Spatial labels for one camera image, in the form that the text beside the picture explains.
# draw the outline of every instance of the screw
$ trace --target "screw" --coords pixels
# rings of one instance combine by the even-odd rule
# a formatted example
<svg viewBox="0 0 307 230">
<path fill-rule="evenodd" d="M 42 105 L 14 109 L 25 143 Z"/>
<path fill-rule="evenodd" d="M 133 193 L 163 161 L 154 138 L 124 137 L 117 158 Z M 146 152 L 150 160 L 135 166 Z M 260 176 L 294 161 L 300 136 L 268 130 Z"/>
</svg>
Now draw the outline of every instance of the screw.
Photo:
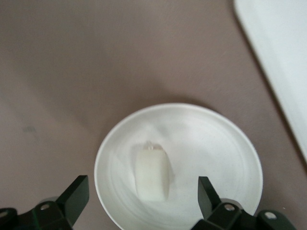
<svg viewBox="0 0 307 230">
<path fill-rule="evenodd" d="M 224 207 L 227 211 L 234 211 L 235 210 L 235 207 L 233 207 L 231 204 L 226 204 L 226 205 L 224 205 Z"/>
<path fill-rule="evenodd" d="M 277 216 L 272 212 L 265 212 L 264 215 L 268 219 L 277 219 Z"/>
<path fill-rule="evenodd" d="M 5 210 L 3 212 L 0 212 L 0 218 L 5 217 L 7 215 L 8 215 L 8 211 L 7 210 Z"/>
<path fill-rule="evenodd" d="M 47 208 L 49 208 L 49 207 L 50 207 L 49 204 L 44 204 L 44 205 L 42 205 L 42 206 L 40 207 L 40 210 L 45 210 L 45 209 L 47 209 Z"/>
</svg>

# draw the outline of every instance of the gray table surface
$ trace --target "gray table surface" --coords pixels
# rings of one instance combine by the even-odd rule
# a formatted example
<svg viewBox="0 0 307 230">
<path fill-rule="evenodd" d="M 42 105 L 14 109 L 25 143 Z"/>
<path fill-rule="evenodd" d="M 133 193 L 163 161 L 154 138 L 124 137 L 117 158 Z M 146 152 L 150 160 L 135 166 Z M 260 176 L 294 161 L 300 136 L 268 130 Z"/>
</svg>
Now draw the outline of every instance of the gray table surface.
<svg viewBox="0 0 307 230">
<path fill-rule="evenodd" d="M 259 209 L 306 229 L 306 163 L 226 0 L 1 1 L 0 207 L 28 211 L 87 174 L 74 229 L 118 229 L 94 188 L 97 150 L 121 119 L 166 102 L 237 124 L 261 160 Z"/>
</svg>

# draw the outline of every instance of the white object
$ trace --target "white object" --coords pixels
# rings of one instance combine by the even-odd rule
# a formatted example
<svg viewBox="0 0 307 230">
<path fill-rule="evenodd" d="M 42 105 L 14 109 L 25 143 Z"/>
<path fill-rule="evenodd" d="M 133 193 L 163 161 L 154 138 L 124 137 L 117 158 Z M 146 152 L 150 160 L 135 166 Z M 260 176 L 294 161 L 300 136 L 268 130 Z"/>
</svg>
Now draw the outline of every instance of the white object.
<svg viewBox="0 0 307 230">
<path fill-rule="evenodd" d="M 143 149 L 135 162 L 135 185 L 143 201 L 165 201 L 169 191 L 169 167 L 163 149 Z"/>
<path fill-rule="evenodd" d="M 307 161 L 307 1 L 236 0 L 235 9 Z"/>
<path fill-rule="evenodd" d="M 147 141 L 166 151 L 174 176 L 165 202 L 143 202 L 135 188 L 137 152 Z M 202 218 L 198 177 L 208 176 L 221 198 L 254 214 L 262 192 L 259 158 L 249 139 L 220 114 L 169 103 L 139 110 L 102 142 L 95 162 L 100 202 L 123 230 L 187 230 Z"/>
</svg>

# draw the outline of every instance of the soap bar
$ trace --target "soap bar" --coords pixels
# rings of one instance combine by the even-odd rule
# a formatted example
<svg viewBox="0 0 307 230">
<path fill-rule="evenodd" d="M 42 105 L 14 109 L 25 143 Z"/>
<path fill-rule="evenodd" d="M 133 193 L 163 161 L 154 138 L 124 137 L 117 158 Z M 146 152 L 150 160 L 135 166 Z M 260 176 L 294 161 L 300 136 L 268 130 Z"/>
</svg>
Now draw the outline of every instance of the soap bar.
<svg viewBox="0 0 307 230">
<path fill-rule="evenodd" d="M 144 149 L 137 154 L 135 185 L 140 200 L 165 201 L 169 192 L 169 161 L 163 149 Z"/>
</svg>

